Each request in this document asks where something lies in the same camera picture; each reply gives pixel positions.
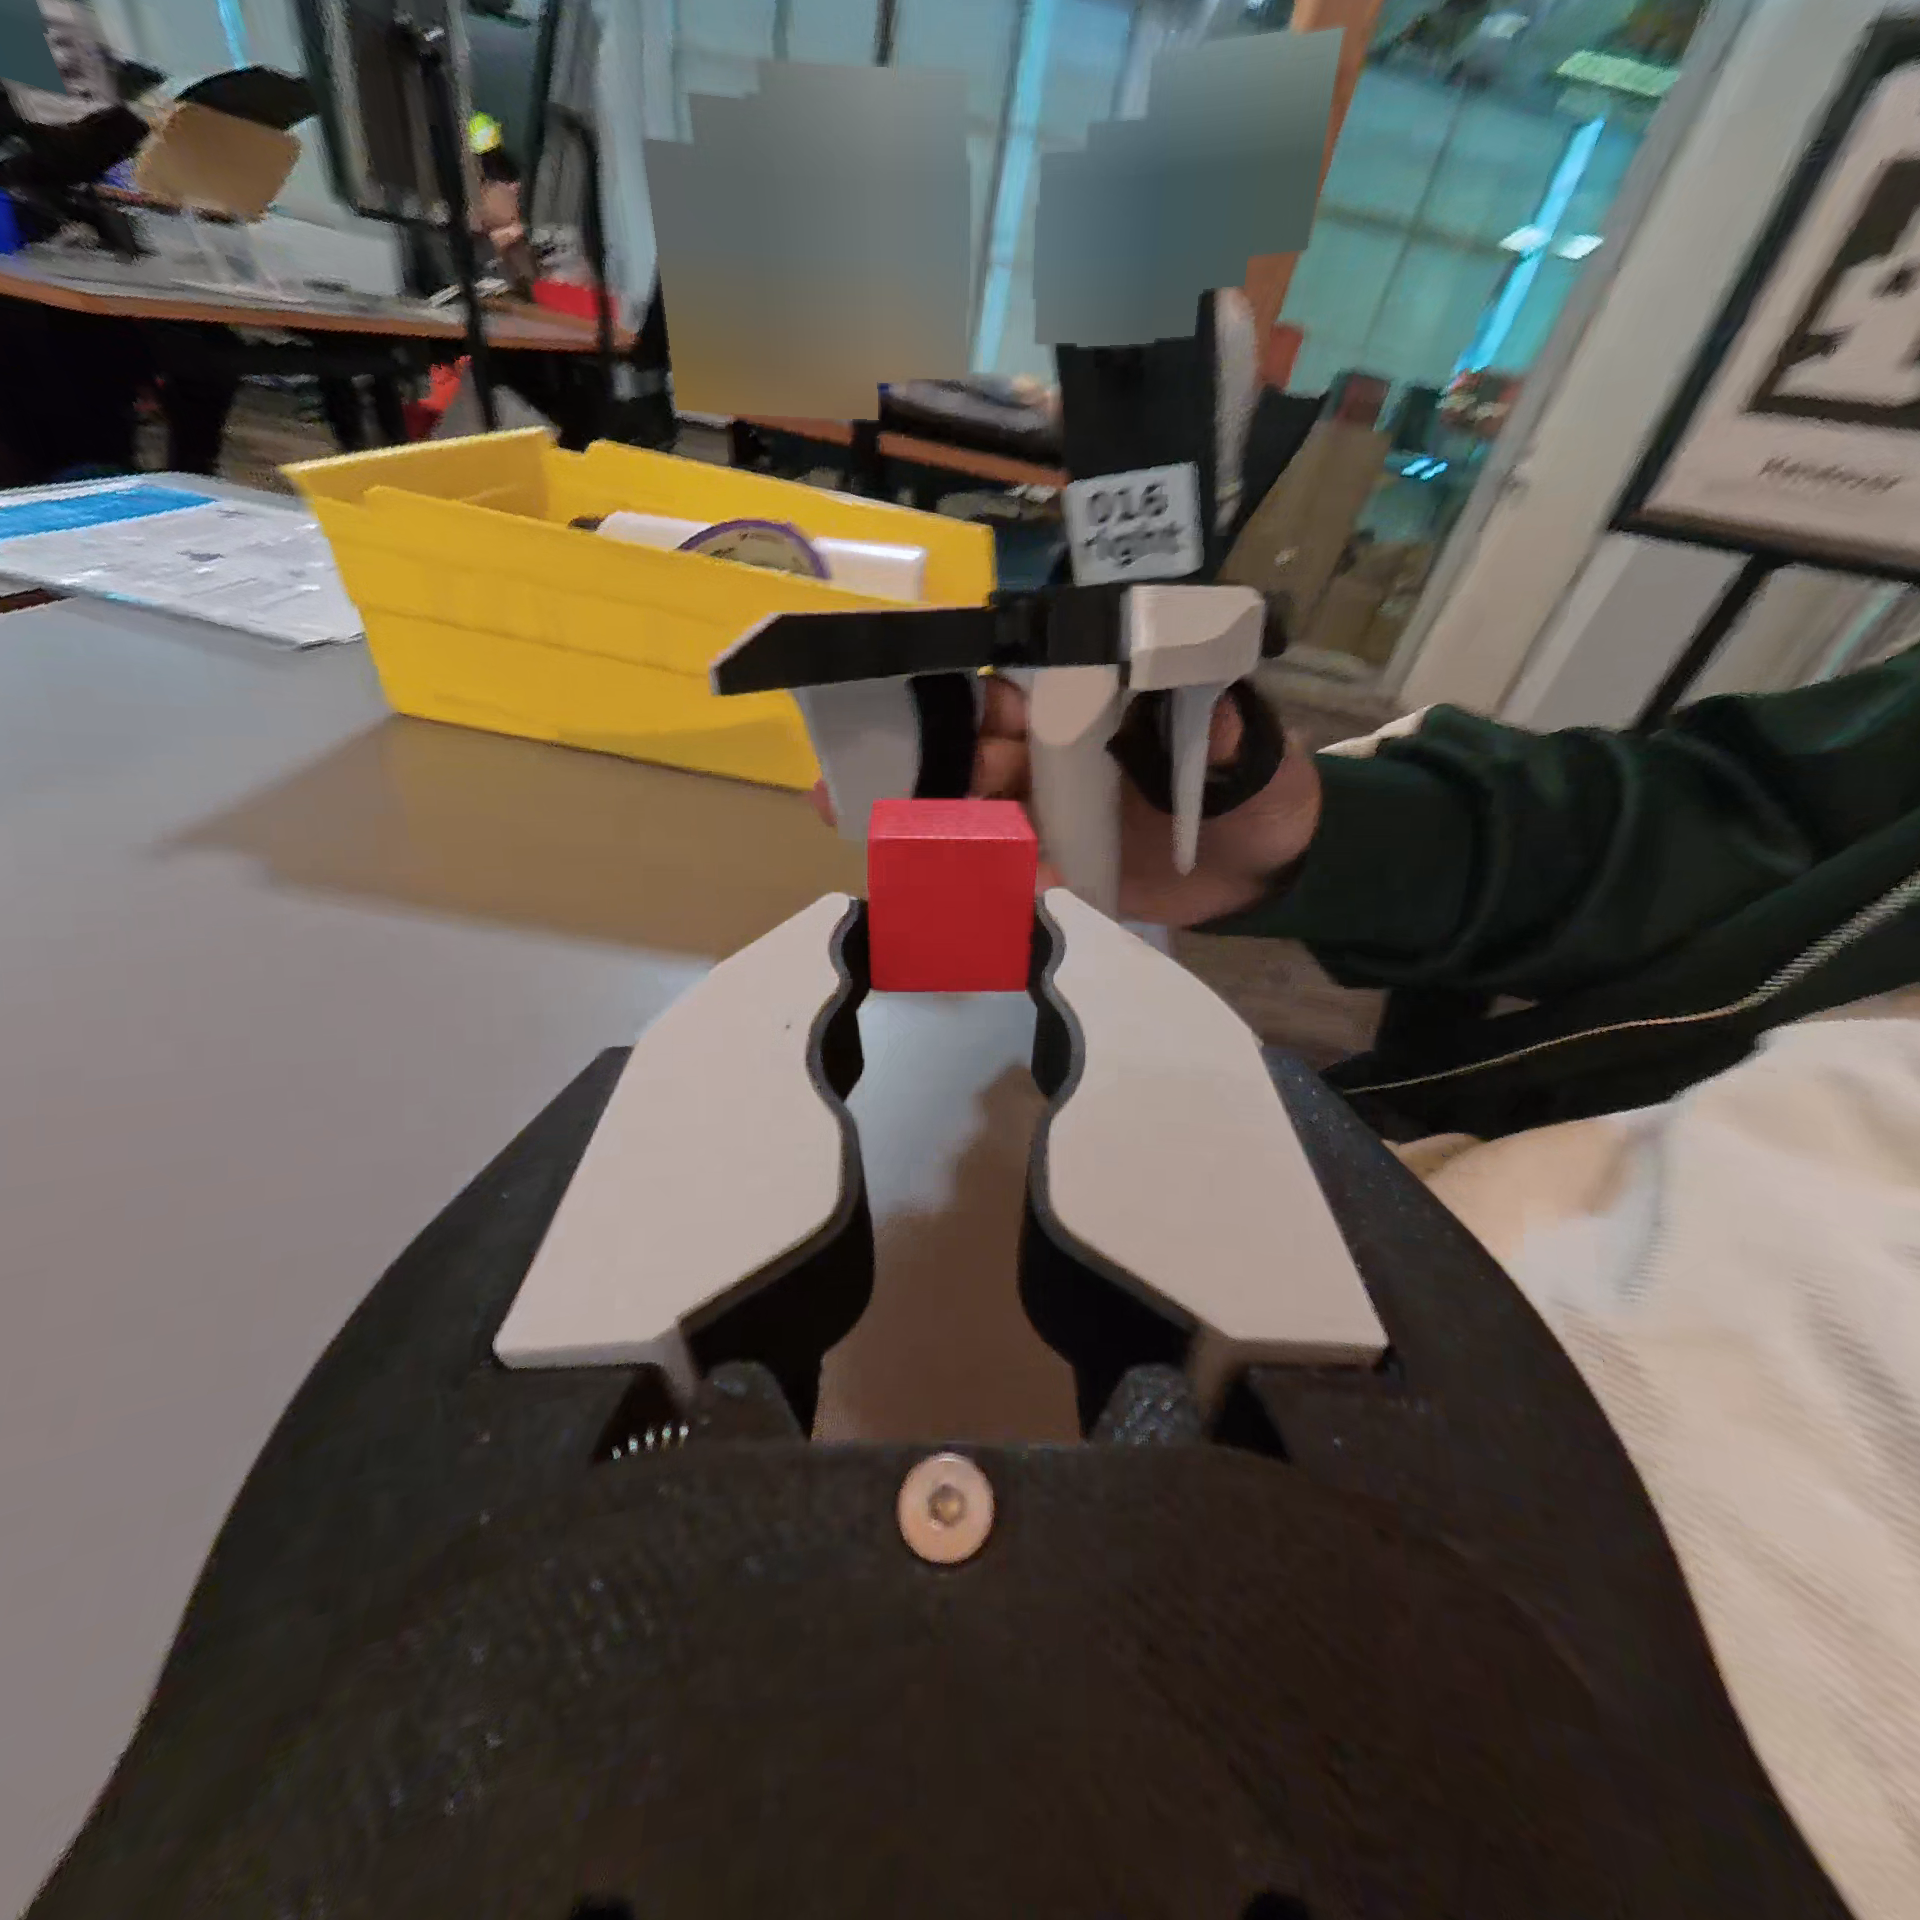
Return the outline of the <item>brown cardboard box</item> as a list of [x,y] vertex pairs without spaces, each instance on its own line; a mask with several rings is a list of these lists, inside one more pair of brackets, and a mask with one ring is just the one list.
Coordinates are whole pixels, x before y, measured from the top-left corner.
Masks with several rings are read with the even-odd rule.
[[1442,537],[1434,402],[1365,371],[1317,397],[1263,397],[1216,578],[1265,598],[1281,647],[1386,667]]

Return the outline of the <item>framed black-white tag sign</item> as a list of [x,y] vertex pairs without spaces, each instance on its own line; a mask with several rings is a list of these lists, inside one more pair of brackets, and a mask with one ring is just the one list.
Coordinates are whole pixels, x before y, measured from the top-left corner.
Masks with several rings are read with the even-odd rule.
[[1740,561],[1640,706],[1692,690],[1763,587],[1918,581],[1918,24],[1862,35],[1623,488],[1610,529]]

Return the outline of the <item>person's right hand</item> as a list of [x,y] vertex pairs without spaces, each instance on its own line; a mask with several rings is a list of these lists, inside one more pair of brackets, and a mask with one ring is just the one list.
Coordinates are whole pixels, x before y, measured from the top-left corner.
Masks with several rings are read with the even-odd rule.
[[[968,794],[1031,807],[1024,690],[1005,675],[983,675],[977,688]],[[1119,878],[1106,912],[1119,921],[1192,928],[1244,912],[1283,884],[1319,820],[1317,764],[1289,740],[1257,790],[1199,822],[1194,863],[1184,871],[1173,856],[1171,817],[1125,762],[1117,779]]]

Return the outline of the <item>purple masking tape roll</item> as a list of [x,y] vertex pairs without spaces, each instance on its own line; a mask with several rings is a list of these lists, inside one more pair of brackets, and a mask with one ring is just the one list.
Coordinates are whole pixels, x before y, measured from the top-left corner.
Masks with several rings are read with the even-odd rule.
[[688,557],[740,561],[789,578],[830,580],[824,552],[796,525],[774,518],[731,518],[690,531],[673,546]]

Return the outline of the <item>black bag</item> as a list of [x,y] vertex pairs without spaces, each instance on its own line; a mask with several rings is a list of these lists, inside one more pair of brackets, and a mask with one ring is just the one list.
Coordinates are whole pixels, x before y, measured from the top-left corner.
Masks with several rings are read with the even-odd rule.
[[1037,462],[1054,462],[1061,451],[1057,387],[1024,376],[884,386],[876,419],[895,434]]

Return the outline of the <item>yellow plastic bin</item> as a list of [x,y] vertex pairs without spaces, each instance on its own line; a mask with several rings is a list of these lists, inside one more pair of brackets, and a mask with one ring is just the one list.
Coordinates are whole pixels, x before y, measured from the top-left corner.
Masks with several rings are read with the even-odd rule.
[[365,621],[401,716],[806,790],[819,766],[783,690],[722,699],[707,669],[755,619],[876,608],[847,587],[615,540],[617,511],[766,518],[923,552],[923,596],[985,602],[992,531],[626,443],[567,451],[541,427],[285,464]]

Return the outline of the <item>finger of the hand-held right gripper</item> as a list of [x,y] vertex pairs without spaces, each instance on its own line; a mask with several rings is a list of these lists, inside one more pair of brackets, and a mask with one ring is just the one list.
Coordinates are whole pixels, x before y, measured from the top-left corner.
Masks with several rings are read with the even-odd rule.
[[778,611],[707,665],[722,699],[779,690],[802,718],[835,826],[882,800],[981,798],[998,604]]
[[1136,585],[1121,600],[1117,744],[1126,775],[1169,817],[1173,869],[1197,858],[1212,714],[1263,656],[1263,596],[1237,585]]

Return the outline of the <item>red wooden cube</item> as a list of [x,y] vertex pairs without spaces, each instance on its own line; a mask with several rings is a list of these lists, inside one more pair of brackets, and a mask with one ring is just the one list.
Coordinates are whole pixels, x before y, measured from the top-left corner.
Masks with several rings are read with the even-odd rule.
[[884,798],[867,826],[875,992],[1020,992],[1039,841],[1015,800]]

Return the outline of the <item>wooden office desk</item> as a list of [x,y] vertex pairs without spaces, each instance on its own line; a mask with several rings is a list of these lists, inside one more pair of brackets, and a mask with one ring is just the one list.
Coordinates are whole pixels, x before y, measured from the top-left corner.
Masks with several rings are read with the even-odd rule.
[[733,413],[727,419],[731,455],[750,449],[751,436],[785,436],[804,443],[822,443],[839,449],[852,469],[876,475],[886,464],[942,469],[970,481],[1007,484],[1009,488],[1059,490],[1069,473],[1056,464],[1035,462],[1009,453],[985,451],[968,443],[906,434],[875,419],[813,419],[811,415]]
[[[466,339],[464,309],[434,307],[425,300],[276,294],[251,283],[197,285],[151,274],[104,277],[96,272],[67,270],[70,264],[24,253],[7,255],[1,260],[1,296],[104,318],[449,343],[455,352],[462,350],[460,341]],[[597,350],[591,322],[537,303],[483,303],[481,320],[490,348],[569,354]]]

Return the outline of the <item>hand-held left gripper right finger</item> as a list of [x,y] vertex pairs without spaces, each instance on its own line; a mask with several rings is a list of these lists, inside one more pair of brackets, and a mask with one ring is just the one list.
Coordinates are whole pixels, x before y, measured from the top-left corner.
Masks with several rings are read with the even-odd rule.
[[1222,1399],[1371,1369],[1388,1332],[1250,1024],[1084,899],[1037,904],[1022,1305],[1082,1399],[1138,1365]]

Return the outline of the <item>grey desk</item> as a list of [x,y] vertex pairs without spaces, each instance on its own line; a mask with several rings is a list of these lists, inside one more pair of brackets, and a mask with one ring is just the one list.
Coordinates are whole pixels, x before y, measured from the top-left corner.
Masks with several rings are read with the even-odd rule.
[[863,859],[804,796],[395,718],[361,647],[3,615],[3,1916],[235,1492],[548,1100]]

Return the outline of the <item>person's right forearm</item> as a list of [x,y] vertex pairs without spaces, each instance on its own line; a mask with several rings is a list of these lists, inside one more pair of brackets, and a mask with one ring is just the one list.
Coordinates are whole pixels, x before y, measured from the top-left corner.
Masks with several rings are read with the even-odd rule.
[[1298,942],[1350,986],[1548,1003],[1703,964],[1692,1005],[1916,880],[1916,647],[1643,733],[1436,705],[1313,759],[1307,852],[1199,928]]

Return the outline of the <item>blue-white paper sheet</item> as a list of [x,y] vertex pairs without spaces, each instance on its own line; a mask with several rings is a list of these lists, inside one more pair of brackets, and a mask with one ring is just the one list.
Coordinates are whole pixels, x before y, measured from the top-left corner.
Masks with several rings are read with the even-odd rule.
[[171,473],[3,492],[1,574],[283,649],[367,636],[311,512]]

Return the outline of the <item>brown cardboard panel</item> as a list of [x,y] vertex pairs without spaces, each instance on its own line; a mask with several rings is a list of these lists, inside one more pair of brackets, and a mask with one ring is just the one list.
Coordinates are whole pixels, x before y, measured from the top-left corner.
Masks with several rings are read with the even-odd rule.
[[221,109],[167,104],[132,158],[132,190],[164,205],[257,223],[296,167],[296,132]]

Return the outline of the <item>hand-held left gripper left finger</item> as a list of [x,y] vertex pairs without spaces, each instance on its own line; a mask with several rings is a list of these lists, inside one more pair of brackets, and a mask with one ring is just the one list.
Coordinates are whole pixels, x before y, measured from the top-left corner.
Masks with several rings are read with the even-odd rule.
[[509,1369],[735,1360],[813,1395],[871,1294],[847,1093],[863,902],[822,895],[645,1024],[492,1335]]

